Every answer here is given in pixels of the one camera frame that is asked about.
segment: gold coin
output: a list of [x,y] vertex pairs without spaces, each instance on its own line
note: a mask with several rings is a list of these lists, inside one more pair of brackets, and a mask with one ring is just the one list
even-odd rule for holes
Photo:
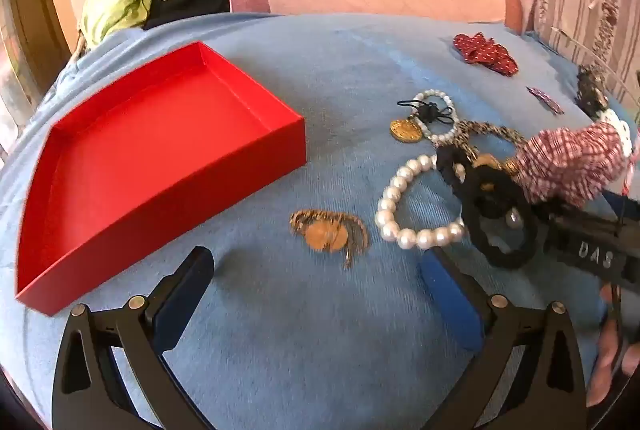
[[316,220],[305,231],[306,243],[316,251],[339,251],[348,238],[347,229],[334,220]]
[[500,161],[498,161],[491,154],[480,154],[476,160],[474,161],[474,168],[478,168],[479,166],[487,165],[496,170],[502,170],[502,165]]
[[417,143],[422,139],[422,131],[411,120],[393,120],[389,126],[391,135],[403,143]]

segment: red fabric scrunchie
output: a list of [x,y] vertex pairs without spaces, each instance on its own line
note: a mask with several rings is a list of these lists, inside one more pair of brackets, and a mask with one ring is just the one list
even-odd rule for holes
[[457,35],[453,45],[468,64],[482,64],[503,76],[513,76],[518,72],[518,64],[509,56],[507,49],[495,43],[493,38],[487,40],[482,33],[473,37]]

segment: blue gripper pad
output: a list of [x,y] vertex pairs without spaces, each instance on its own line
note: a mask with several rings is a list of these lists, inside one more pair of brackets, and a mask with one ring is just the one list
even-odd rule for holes
[[422,280],[455,339],[463,349],[479,352],[484,344],[484,322],[478,311],[432,250],[422,254],[419,265]]

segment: blue bedspread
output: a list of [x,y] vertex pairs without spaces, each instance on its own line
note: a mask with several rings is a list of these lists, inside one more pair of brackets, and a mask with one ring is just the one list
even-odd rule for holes
[[[460,61],[452,38],[478,30],[509,49],[520,66],[516,76]],[[217,428],[419,428],[470,355],[434,310],[418,278],[417,251],[383,242],[372,222],[380,193],[398,166],[433,153],[428,142],[401,144],[389,136],[390,120],[406,113],[396,101],[441,89],[462,118],[505,124],[525,136],[541,128],[590,123],[572,103],[576,67],[500,25],[236,14],[109,36],[60,74],[0,176],[0,363],[50,421],[54,365],[69,309],[47,318],[14,300],[20,213],[48,127],[117,77],[195,40],[219,51],[306,117],[308,164],[81,301],[92,310],[121,306],[130,296],[151,291],[193,246],[206,246],[216,258],[217,278],[180,344],[166,357]],[[553,116],[526,91],[527,85],[551,94],[566,114]],[[478,139],[478,146],[498,156],[513,151],[493,139]],[[313,253],[291,236],[290,213],[309,207],[353,212],[366,222],[372,245],[352,270],[342,270],[339,254]],[[591,207],[609,211],[601,199]],[[449,222],[459,212],[460,204],[439,175],[430,173],[404,195],[398,215],[401,225],[420,228]],[[468,242],[448,251],[487,291],[502,292],[516,304],[565,302],[588,375],[603,313],[594,277],[542,255],[511,272],[492,269]],[[122,354],[118,358],[124,361]],[[134,388],[130,370],[124,378]],[[503,393],[506,388],[501,385]],[[142,393],[133,389],[132,397],[141,414],[154,420]]]

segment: black scrunchie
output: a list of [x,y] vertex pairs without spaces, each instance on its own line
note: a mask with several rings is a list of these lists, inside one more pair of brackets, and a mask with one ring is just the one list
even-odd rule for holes
[[[453,194],[462,200],[462,183],[456,175],[455,165],[460,163],[465,168],[465,173],[468,173],[473,170],[471,161],[464,150],[454,145],[439,146],[436,154],[438,172],[442,175],[444,182],[451,187]],[[515,202],[499,192],[485,192],[476,199],[476,206],[483,217],[500,219],[515,206]]]
[[460,198],[462,183],[456,175],[455,165],[461,164],[465,168],[465,172],[472,169],[471,161],[466,156],[465,151],[455,145],[441,145],[436,150],[436,168],[453,190],[453,194]]
[[[504,253],[500,248],[489,243],[486,233],[482,230],[480,226],[481,213],[476,202],[486,193],[482,190],[484,184],[492,184],[495,194],[510,198],[510,202],[518,209],[524,224],[524,240],[517,250]],[[467,172],[460,200],[462,201],[462,220],[471,238],[471,243],[484,254],[489,264],[505,269],[518,269],[536,253],[536,237],[538,236],[536,217],[527,203],[522,189],[505,172],[486,165]]]

